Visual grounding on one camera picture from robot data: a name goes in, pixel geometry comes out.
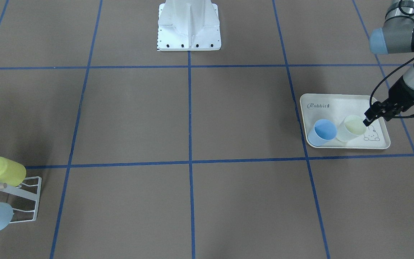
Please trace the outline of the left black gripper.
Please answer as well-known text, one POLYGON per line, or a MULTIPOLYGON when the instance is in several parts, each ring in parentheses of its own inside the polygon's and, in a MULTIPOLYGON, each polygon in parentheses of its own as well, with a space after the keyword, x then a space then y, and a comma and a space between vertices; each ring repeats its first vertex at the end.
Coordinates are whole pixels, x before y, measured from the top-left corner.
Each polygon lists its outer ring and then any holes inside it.
MULTIPOLYGON (((414 105, 414 90, 401 77, 390 89, 389 97, 383 101, 376 101, 370 105, 370 115, 365 115, 363 124, 370 126, 375 120, 383 117, 384 120, 399 118, 399 114, 406 112, 414 105)), ((414 114, 403 118, 413 118, 414 114)))

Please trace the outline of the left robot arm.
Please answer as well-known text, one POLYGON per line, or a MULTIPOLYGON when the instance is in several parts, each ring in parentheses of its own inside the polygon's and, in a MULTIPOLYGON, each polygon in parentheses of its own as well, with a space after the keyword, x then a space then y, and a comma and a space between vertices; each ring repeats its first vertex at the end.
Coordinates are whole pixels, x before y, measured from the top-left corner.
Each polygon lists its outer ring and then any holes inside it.
MULTIPOLYGON (((414 53, 414 0, 393 0, 385 14, 381 28, 372 31, 369 38, 373 54, 414 53)), ((386 121, 398 118, 414 105, 414 57, 406 62, 412 67, 390 87, 388 98, 382 102, 369 99, 364 125, 384 118, 386 121)))

